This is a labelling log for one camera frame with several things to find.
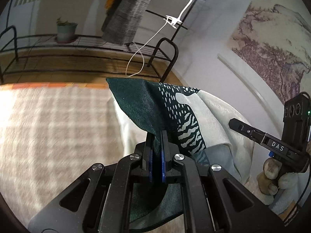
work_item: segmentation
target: metal screw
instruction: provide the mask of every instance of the metal screw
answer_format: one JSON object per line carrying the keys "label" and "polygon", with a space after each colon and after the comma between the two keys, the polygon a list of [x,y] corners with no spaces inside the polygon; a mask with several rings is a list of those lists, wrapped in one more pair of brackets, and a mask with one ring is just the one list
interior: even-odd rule
{"label": "metal screw", "polygon": [[103,165],[101,163],[96,163],[92,166],[92,169],[94,171],[98,171],[98,170],[101,170],[103,168]]}
{"label": "metal screw", "polygon": [[185,156],[183,154],[175,154],[174,158],[176,160],[183,160],[185,158]]}
{"label": "metal screw", "polygon": [[221,166],[220,165],[218,165],[218,164],[214,164],[214,165],[212,165],[212,170],[213,171],[216,171],[216,172],[218,172],[218,171],[220,171],[221,170]]}
{"label": "metal screw", "polygon": [[136,153],[130,155],[130,160],[138,160],[140,158],[140,156]]}

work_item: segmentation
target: green fabric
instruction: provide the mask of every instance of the green fabric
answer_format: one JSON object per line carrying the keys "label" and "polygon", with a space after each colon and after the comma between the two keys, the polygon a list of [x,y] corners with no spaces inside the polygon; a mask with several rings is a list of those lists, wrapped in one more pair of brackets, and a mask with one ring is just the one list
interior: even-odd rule
{"label": "green fabric", "polygon": [[[142,79],[107,78],[107,82],[126,115],[139,128],[155,135],[155,183],[134,186],[130,215],[130,229],[150,230],[152,226],[159,226],[168,218],[173,219],[182,213],[180,185],[161,183],[161,131],[168,132],[169,141],[177,144],[184,155],[191,156],[206,149],[191,108],[186,104],[179,104],[176,100],[177,93],[189,96],[199,90]],[[200,155],[200,160],[208,162],[205,157],[205,154]]]}

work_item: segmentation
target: plant pot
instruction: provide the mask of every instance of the plant pot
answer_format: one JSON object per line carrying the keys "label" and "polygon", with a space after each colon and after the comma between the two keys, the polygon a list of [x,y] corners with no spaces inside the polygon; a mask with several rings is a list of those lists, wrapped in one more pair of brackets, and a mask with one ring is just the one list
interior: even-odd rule
{"label": "plant pot", "polygon": [[68,25],[62,26],[58,25],[57,26],[57,42],[58,43],[71,43],[73,40],[75,40],[76,37],[76,28],[77,28],[76,23],[69,23]]}

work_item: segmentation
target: white cable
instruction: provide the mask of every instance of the white cable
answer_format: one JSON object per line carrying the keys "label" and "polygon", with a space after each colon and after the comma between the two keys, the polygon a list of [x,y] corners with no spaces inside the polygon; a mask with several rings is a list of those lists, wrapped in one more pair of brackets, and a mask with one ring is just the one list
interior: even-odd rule
{"label": "white cable", "polygon": [[193,0],[190,0],[190,1],[187,3],[186,7],[184,7],[184,9],[181,11],[181,13],[179,14],[178,20],[180,20],[182,14],[185,12],[185,10],[188,8],[188,6],[192,3],[192,1],[193,1]]}
{"label": "white cable", "polygon": [[[139,52],[139,53],[142,55],[142,53],[141,53],[140,50],[141,50],[142,48],[144,48],[145,45],[148,44],[149,41],[152,40],[152,39],[160,32],[160,30],[163,29],[164,26],[166,26],[167,22],[168,22],[168,18],[166,19],[165,24],[157,31],[157,33],[154,34],[154,35],[152,36],[151,39],[149,39],[141,48],[139,48],[139,49],[133,54],[133,56],[130,58],[130,60],[129,60],[129,62],[128,62],[128,65],[130,64],[132,58],[136,55],[136,53]],[[140,71],[139,71],[138,73],[135,73],[135,74],[130,75],[129,77],[132,77],[132,76],[134,76],[134,75],[136,75],[136,74],[139,74],[139,73],[142,71],[142,69],[144,68],[144,65],[145,65],[145,59],[144,59],[143,55],[142,55],[142,58],[143,58],[143,65],[142,65],[142,68],[140,69]],[[126,69],[125,69],[125,75],[127,75],[127,72],[128,72],[128,65],[126,66]]]}
{"label": "white cable", "polygon": [[140,71],[139,71],[138,73],[135,73],[135,74],[130,75],[129,78],[132,77],[133,75],[139,74],[139,73],[142,71],[142,69],[144,68],[144,65],[145,65],[145,58],[144,58],[142,52],[140,51],[140,49],[138,49],[138,51],[139,51],[140,55],[142,56],[142,68],[140,69]]}

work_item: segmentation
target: curved black rod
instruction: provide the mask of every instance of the curved black rod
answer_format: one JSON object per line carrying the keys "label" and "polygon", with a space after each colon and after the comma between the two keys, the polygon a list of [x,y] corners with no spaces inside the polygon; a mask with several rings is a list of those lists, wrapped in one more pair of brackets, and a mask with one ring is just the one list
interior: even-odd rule
{"label": "curved black rod", "polygon": [[[16,32],[16,27],[15,27],[14,25],[11,25],[11,26],[7,27],[3,32],[0,33],[0,38],[1,38],[5,33],[7,33],[10,29],[13,29],[13,31],[14,31],[13,40],[14,40],[15,57],[14,57],[14,59],[10,62],[10,64],[7,66],[6,70],[9,68],[9,66],[13,63],[14,60],[18,61],[18,53],[17,53],[17,32]],[[1,65],[0,65],[0,81],[1,81],[1,84],[4,83],[3,73],[2,73],[2,70],[1,70]]]}
{"label": "curved black rod", "polygon": [[7,24],[6,24],[6,28],[9,26],[9,18],[10,18],[10,12],[11,12],[11,7],[12,7],[12,2],[13,2],[13,0],[10,1],[9,9],[8,9],[8,11],[7,11]]}
{"label": "curved black rod", "polygon": [[155,47],[155,49],[154,49],[154,51],[153,51],[153,54],[152,54],[151,57],[150,57],[150,60],[149,60],[149,62],[148,62],[148,64],[147,64],[147,66],[148,66],[148,67],[149,67],[149,66],[152,66],[152,67],[153,67],[153,65],[152,65],[153,59],[155,58],[155,55],[156,55],[156,53],[158,52],[158,50],[160,49],[160,45],[162,44],[163,41],[168,42],[168,43],[174,48],[175,53],[174,53],[174,57],[172,58],[171,62],[170,62],[169,65],[168,65],[167,69],[165,70],[164,74],[162,75],[162,77],[161,77],[161,79],[160,79],[160,82],[164,82],[164,81],[165,81],[167,75],[168,75],[169,72],[171,71],[173,65],[175,64],[175,62],[176,62],[176,60],[177,60],[177,58],[178,58],[178,47],[177,47],[177,45],[176,45],[173,41],[171,41],[170,39],[168,39],[167,37],[163,37],[163,38],[161,38],[161,39],[159,40],[159,42],[156,44],[156,47]]}

